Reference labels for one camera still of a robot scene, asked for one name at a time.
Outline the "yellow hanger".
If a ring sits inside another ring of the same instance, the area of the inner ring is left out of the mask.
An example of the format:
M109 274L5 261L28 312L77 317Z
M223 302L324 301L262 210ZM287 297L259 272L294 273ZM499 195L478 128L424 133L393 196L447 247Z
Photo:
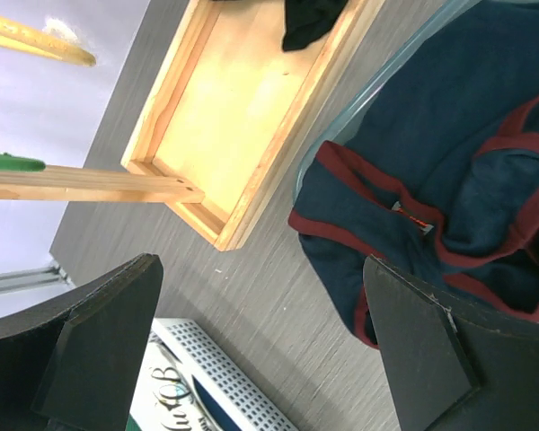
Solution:
M76 44L0 16L0 47L78 66L95 66L93 54Z

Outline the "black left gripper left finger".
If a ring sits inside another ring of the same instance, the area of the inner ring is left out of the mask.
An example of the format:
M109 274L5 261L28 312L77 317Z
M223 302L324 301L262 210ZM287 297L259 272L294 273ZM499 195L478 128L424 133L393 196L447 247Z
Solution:
M140 254L0 318L0 430L123 430L163 283Z

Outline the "black tank top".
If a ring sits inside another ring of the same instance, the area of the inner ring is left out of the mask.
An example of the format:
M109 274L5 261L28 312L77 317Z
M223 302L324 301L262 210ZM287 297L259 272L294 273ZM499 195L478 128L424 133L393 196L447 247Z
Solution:
M286 0L284 52L297 51L328 33L348 0Z

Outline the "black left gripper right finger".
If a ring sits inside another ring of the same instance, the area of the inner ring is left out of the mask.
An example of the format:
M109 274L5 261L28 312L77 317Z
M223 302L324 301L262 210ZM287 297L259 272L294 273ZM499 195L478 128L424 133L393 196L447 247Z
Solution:
M403 430L539 430L539 323L370 257L363 278Z

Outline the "green hanger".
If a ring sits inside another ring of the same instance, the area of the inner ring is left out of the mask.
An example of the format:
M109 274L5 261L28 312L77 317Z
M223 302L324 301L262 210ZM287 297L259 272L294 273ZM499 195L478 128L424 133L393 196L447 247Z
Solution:
M45 169L46 164L41 160L0 153L0 171L42 172Z

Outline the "navy maroon-trim tank top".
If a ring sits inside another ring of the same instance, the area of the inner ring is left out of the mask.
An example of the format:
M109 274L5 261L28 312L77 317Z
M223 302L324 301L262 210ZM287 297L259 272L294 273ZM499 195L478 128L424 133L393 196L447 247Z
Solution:
M320 145L288 222L370 347L370 256L539 322L539 3L481 1L427 39Z

